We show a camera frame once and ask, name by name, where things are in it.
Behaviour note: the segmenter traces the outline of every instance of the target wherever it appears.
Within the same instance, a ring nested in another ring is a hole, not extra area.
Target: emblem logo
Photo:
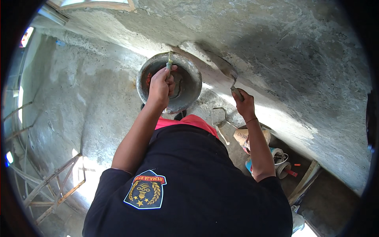
[[[162,206],[166,177],[147,170],[137,175],[124,202],[137,209],[158,209]]]

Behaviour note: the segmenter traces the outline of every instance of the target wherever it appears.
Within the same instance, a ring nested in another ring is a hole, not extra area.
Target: concrete wall
[[[365,104],[370,76],[363,49],[333,1],[135,0],[133,12],[62,11],[65,29],[151,57],[186,41],[223,56],[238,71],[236,86],[254,95],[260,121],[294,150],[361,194],[370,166]],[[39,18],[47,35],[62,28]],[[231,81],[204,81],[233,103]]]

